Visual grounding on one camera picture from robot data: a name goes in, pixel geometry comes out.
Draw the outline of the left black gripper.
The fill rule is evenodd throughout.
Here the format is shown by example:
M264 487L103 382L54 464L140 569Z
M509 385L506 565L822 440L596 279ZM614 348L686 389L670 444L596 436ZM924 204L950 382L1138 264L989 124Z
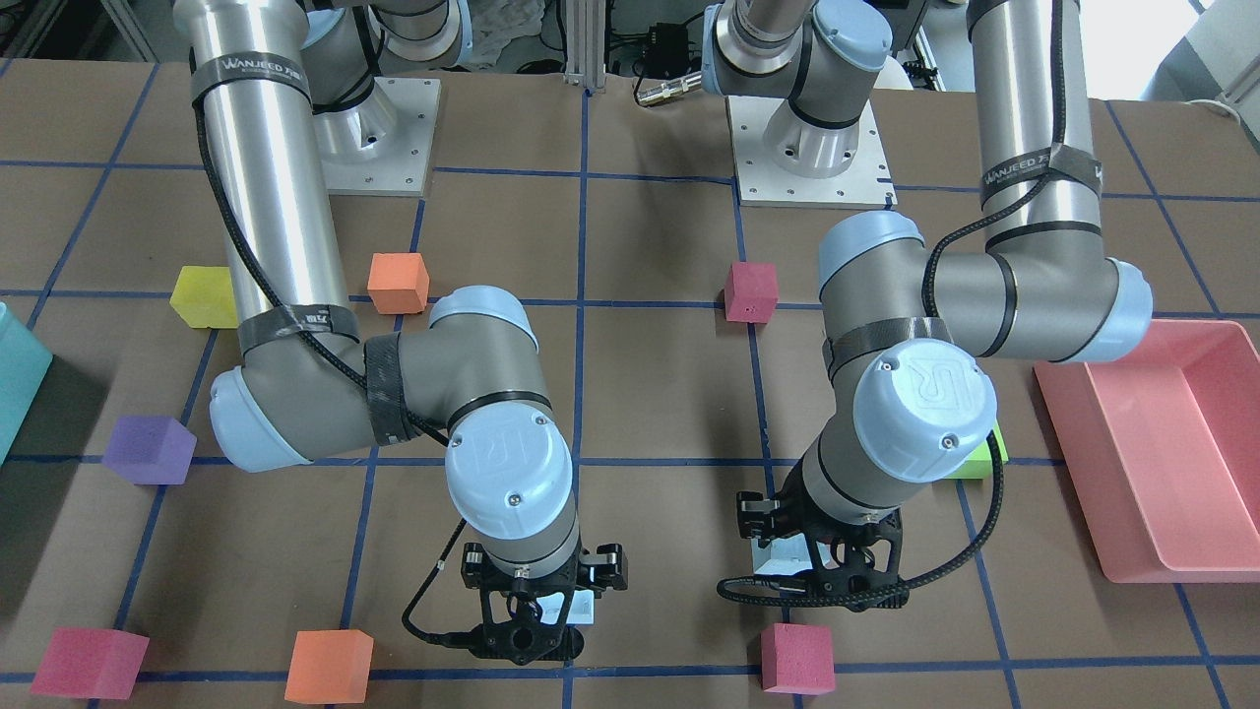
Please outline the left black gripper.
M800 570L756 570L738 576L736 599L765 607L901 607L898 573L902 518L898 510L876 521L840 523L800 490L765 497L753 490L736 495L740 535L753 552L803 557Z

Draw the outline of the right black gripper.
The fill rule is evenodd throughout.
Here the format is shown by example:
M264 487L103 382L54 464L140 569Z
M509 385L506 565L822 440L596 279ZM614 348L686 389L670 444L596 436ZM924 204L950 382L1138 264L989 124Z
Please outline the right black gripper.
M465 544L461 576L478 591L481 623L461 633L461 647L481 659L523 666L563 662L583 650L581 628L593 625L596 601L607 591L627 589L626 553L621 544L596 552L573 552L557 570L528 578L524 570L500 570L476 543Z

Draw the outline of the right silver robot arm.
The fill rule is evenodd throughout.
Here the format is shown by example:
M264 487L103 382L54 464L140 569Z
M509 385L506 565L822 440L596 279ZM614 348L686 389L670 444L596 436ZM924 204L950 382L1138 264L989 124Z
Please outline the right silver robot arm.
M520 301L469 286L422 332L364 337L349 309L330 196L417 196L438 84L382 62L454 65L472 45L464 1L176 1L190 45L202 162L226 225L243 361L213 382L220 452L265 472L425 434L475 540L461 578L470 631L404 628L519 666L580 656L575 603L624 591L624 548L586 552L573 462Z

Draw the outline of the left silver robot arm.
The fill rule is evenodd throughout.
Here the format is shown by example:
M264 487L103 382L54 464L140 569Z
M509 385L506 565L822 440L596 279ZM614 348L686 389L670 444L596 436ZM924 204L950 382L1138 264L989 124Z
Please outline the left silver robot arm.
M1004 479L985 356L1116 360L1147 336L1152 288L1102 251L1076 1L971 1L980 220L926 246L898 212L861 212L820 243L818 297L834 413L771 497L740 492L743 539L803 536L809 565L736 576L724 599L780 610L898 610L976 557ZM958 555L905 579L900 510L992 455L992 501Z

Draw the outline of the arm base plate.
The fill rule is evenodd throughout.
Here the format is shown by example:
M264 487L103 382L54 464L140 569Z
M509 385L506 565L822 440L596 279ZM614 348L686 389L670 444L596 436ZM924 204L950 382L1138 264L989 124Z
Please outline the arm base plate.
M727 113L743 205L864 210L898 201L869 105L835 130L804 122L788 99L730 96Z
M331 196L425 196L441 94L436 78L377 78L362 103L315 116Z

